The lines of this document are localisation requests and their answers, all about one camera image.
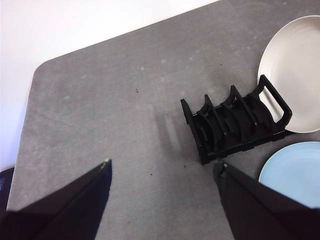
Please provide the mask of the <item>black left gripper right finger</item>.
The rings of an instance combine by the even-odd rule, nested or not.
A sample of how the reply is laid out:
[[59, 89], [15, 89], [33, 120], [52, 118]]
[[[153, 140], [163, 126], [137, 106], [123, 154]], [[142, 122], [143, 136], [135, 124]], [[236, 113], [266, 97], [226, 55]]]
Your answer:
[[318, 240], [320, 210], [259, 183], [224, 161], [213, 165], [221, 205], [236, 240]]

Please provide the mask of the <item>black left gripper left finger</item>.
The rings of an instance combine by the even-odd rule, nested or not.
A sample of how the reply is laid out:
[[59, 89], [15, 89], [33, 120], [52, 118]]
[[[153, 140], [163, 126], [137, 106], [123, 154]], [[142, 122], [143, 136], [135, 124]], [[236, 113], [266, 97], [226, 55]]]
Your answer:
[[109, 199], [112, 161], [106, 159], [63, 188], [0, 220], [2, 240], [93, 240]]

